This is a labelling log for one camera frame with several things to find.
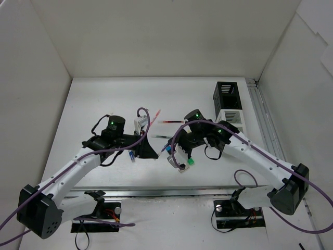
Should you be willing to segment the red ink pen refill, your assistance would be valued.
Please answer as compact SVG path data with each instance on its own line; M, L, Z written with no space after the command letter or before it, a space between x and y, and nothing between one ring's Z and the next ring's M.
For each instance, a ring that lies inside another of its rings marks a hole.
M184 124L185 121L184 120L159 120L158 123L159 124L168 124L168 123L181 123L181 124Z

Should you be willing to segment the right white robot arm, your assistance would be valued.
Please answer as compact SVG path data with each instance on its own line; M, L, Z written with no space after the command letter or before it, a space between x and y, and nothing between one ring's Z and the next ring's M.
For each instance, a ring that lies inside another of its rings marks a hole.
M187 169L194 148L213 147L220 155L233 156L251 167L269 184L264 187L242 187L230 199L230 208L237 215L254 207L273 207L285 215L293 215L309 189L309 168L297 166L276 158L251 142L238 128L221 120L218 123L205 119L195 109L185 116L186 126L179 128L168 140L171 147L169 163L180 172Z

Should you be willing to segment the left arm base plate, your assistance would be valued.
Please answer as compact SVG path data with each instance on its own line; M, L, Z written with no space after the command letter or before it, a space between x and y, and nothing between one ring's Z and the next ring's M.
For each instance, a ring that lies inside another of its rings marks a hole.
M116 219L120 220L121 202L120 201L108 201L104 203L103 208L99 210L96 215L85 215L84 218L93 218L103 221L116 222ZM81 224L78 220L75 220L71 224L71 233L114 233L119 232L119 228L114 225L97 221L83 221Z

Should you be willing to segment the purple pen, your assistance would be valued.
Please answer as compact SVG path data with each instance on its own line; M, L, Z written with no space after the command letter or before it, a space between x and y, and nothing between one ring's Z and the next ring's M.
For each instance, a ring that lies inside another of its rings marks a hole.
M169 146L169 144L165 145L162 150L158 153L158 156L160 156L165 150L166 148Z

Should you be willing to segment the pink thin highlighter pen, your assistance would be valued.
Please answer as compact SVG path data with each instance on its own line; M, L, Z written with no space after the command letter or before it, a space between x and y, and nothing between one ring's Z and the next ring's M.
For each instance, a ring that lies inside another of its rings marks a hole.
M150 127L151 127L152 124L155 122L155 120L156 120L157 117L160 115L160 113L161 113L161 109L159 109L159 110L156 112L156 114L154 115L153 119L150 121L150 124L149 124Z

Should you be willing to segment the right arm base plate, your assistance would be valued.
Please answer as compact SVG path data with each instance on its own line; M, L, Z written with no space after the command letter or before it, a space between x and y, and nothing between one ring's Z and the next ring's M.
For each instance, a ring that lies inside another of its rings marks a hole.
M265 228L261 208L234 209L229 200L214 200L211 215L213 229L229 233L236 229Z

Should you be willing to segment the green ink pen refill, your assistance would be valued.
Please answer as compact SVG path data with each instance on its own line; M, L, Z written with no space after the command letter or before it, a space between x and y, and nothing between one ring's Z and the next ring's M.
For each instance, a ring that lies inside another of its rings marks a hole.
M168 136L168 135L156 135L156 134L151 135L150 137L151 138L156 138L156 139L171 139L172 138L172 136Z

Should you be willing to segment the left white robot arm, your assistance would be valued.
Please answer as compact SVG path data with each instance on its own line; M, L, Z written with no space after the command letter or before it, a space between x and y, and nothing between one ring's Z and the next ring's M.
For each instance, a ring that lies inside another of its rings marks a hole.
M89 172L120 151L133 151L136 158L157 159L147 134L124 134L125 119L108 116L107 127L82 143L79 152L58 172L35 187L26 185L19 195L17 220L42 239L59 226L78 217L99 218L104 213L104 191L86 191L67 199L67 194Z

